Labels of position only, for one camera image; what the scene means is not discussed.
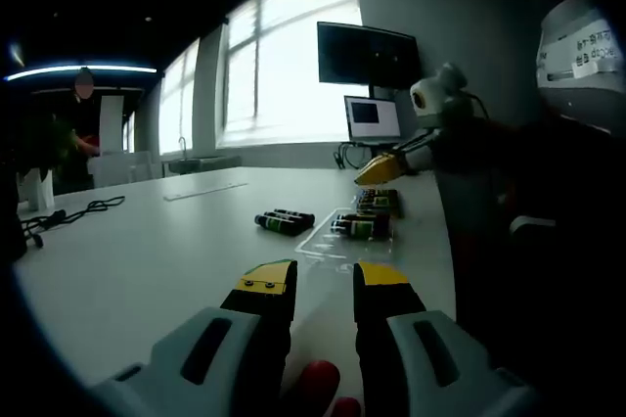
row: window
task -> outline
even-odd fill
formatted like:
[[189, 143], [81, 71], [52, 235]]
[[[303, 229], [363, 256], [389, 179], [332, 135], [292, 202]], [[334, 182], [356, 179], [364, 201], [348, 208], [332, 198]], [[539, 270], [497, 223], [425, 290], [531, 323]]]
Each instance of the window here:
[[135, 152], [135, 113], [131, 114], [121, 128], [121, 149], [124, 153]]
[[357, 0], [251, 0], [231, 15], [218, 146], [348, 139], [343, 96], [368, 88], [318, 81], [317, 22], [361, 25]]
[[158, 106], [158, 147], [161, 155], [182, 151], [181, 137], [187, 149], [194, 146], [192, 118], [194, 113], [194, 73], [198, 58], [196, 40], [165, 70]]

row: computer monitor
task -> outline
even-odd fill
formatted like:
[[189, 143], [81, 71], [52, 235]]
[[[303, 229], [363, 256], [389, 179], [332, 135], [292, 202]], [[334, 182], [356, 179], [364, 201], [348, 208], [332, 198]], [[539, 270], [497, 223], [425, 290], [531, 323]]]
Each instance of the computer monitor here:
[[345, 96], [350, 141], [394, 142], [400, 138], [395, 102]]
[[317, 23], [320, 82], [409, 89], [421, 77], [415, 37], [345, 23]]

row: led light strip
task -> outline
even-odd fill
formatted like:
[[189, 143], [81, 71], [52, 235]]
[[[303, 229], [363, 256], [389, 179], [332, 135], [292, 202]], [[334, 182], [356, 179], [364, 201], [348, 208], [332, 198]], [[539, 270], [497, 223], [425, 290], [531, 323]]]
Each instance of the led light strip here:
[[83, 68], [88, 68], [90, 70], [157, 72], [157, 70], [154, 68], [118, 67], [115, 65], [70, 65], [66, 67], [49, 67], [17, 72], [15, 74], [5, 76], [4, 80], [13, 81], [14, 79], [18, 79], [20, 77], [33, 76], [34, 74], [43, 74], [44, 72], [78, 71], [82, 70]]

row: faucet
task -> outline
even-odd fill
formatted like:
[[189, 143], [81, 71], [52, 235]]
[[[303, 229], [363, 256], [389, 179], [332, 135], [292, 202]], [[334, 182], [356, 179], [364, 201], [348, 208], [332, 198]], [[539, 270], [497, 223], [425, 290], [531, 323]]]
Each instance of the faucet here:
[[185, 140], [184, 136], [181, 136], [178, 139], [178, 144], [180, 145], [180, 140], [183, 140], [183, 159], [186, 161], [187, 160], [187, 140]]

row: table surface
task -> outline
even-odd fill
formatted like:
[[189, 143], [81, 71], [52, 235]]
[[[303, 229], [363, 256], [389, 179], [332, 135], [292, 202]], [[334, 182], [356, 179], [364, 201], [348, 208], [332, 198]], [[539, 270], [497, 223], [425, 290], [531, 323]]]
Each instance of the table surface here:
[[[237, 167], [57, 197], [55, 209], [85, 209], [118, 195], [126, 201], [43, 233], [14, 271], [25, 300], [61, 359], [86, 386], [134, 362], [148, 363], [154, 343], [207, 306], [219, 306], [251, 267], [298, 260], [291, 353], [284, 383], [313, 359], [341, 373], [338, 395], [362, 397], [349, 269], [311, 263], [288, 238], [254, 216], [270, 209], [314, 213], [321, 222], [349, 207], [355, 172]], [[247, 185], [167, 202], [163, 196]], [[428, 309], [456, 318], [452, 257], [432, 173], [387, 184], [400, 191], [405, 217], [395, 225], [395, 264]], [[26, 219], [38, 213], [21, 212]]]

